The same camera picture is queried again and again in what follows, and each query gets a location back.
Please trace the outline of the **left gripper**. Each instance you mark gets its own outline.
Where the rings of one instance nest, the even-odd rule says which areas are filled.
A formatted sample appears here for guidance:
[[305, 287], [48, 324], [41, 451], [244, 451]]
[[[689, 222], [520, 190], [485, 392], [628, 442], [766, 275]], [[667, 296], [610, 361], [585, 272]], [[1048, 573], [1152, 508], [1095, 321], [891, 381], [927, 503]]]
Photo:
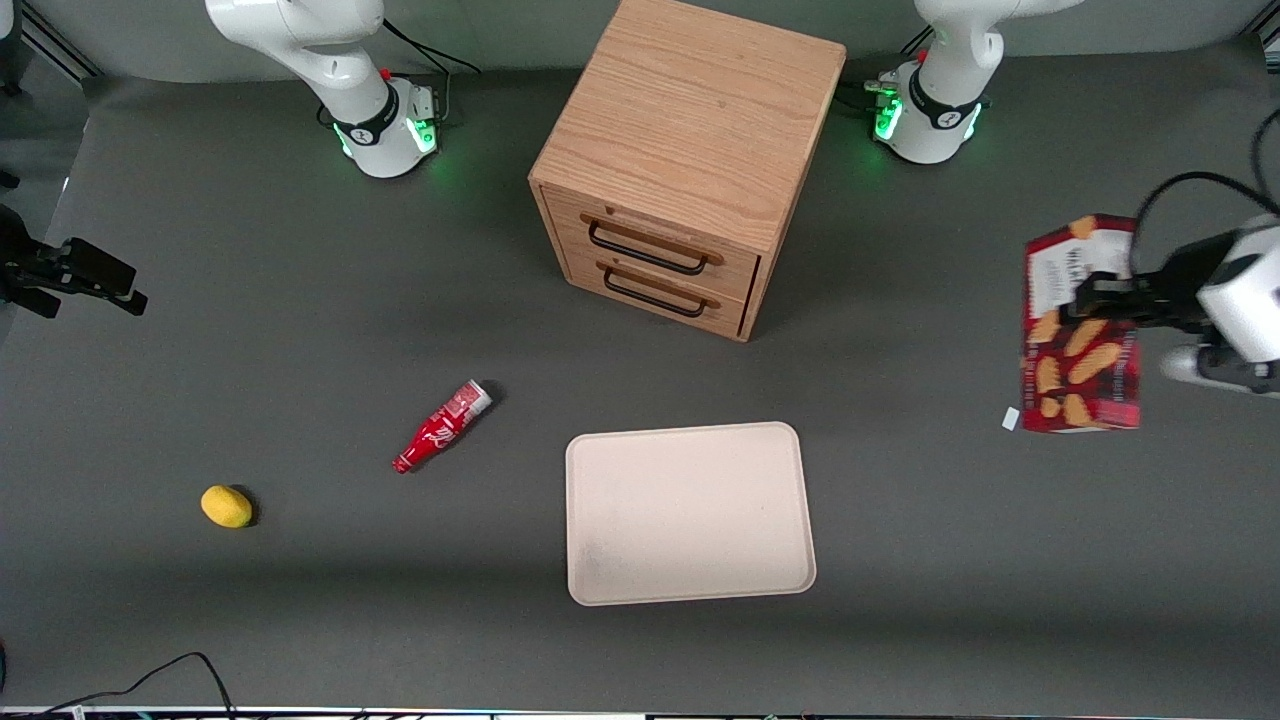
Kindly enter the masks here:
[[1074, 318], [1147, 320], [1225, 345], [1248, 363], [1279, 357], [1279, 228], [1240, 225], [1171, 252], [1155, 272], [1089, 274], [1074, 295]]

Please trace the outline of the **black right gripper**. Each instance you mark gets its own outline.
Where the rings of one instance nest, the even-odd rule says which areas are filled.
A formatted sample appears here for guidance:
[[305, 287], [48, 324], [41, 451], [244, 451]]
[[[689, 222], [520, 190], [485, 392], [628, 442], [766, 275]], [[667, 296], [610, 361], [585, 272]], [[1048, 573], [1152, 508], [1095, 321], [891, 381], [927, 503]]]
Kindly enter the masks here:
[[101, 290], [111, 305], [142, 316], [148, 305], [145, 293], [133, 291], [136, 269], [82, 238], [63, 245], [35, 240], [18, 213], [1, 205], [1, 302], [54, 319], [61, 306], [47, 288], [56, 290], [64, 270], [74, 281]]

